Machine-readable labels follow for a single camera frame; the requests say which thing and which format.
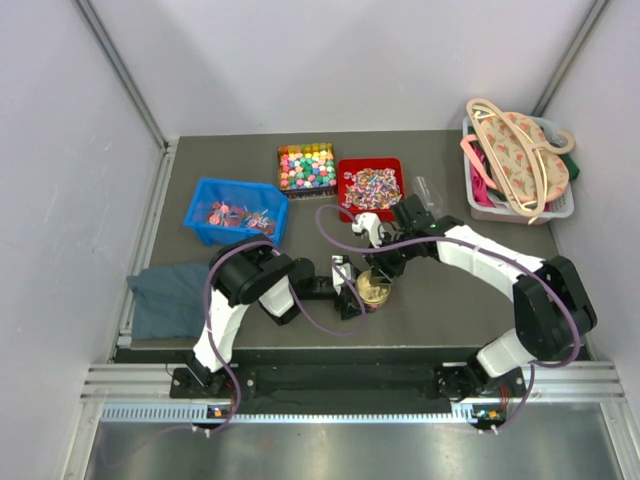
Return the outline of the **clear glass jar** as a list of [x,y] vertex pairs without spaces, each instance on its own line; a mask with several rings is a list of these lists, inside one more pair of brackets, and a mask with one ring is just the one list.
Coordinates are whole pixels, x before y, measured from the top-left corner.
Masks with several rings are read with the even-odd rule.
[[372,298],[368,298],[364,296],[361,297],[361,300],[367,312],[374,312],[379,310],[387,303],[388,299],[389,299],[389,296],[372,297]]

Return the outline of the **round cream jar lid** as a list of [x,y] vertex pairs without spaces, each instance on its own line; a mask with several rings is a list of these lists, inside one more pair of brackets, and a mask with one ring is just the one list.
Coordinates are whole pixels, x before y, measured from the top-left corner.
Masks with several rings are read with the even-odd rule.
[[360,297],[382,297],[390,296],[391,286],[385,284],[373,284],[371,280],[371,271],[367,270],[357,277],[356,290]]

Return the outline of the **clear plastic scoop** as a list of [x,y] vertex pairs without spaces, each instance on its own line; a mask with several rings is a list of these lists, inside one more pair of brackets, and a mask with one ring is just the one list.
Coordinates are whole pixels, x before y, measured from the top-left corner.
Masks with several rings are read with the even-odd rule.
[[412,189],[425,209],[434,217],[439,218],[443,215],[444,201],[430,181],[424,176],[416,176],[412,180]]

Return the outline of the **blue plastic candy bin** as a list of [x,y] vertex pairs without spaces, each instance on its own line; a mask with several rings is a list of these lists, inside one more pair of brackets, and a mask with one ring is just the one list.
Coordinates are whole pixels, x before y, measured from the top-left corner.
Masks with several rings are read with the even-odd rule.
[[230,245],[257,234],[280,245],[288,210],[287,197],[273,185],[202,178],[183,226],[206,246]]

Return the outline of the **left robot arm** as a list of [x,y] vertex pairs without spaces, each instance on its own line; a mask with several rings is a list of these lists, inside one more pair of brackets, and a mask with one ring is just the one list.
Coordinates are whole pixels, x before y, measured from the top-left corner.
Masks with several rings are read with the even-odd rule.
[[302,300],[330,301],[342,319],[366,314],[353,263],[337,255],[331,258],[331,268],[329,276],[319,276],[311,260],[292,259],[262,234],[216,253],[203,292],[202,333],[187,362],[194,387],[209,397],[224,390],[231,378],[235,337],[255,303],[279,326],[303,312]]

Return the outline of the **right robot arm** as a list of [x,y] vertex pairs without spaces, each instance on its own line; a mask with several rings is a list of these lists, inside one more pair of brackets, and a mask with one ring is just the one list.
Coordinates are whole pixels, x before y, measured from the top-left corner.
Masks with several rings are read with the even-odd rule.
[[472,354],[460,370],[439,372],[440,385],[453,397],[490,395],[524,364],[567,362],[596,326],[596,312],[569,259],[544,260],[503,247],[455,217],[435,218],[416,195],[392,212],[394,233],[374,213],[359,214],[352,223],[353,233],[366,235],[373,249],[364,258],[375,282],[389,284],[409,261],[432,258],[492,286],[514,308],[513,328]]

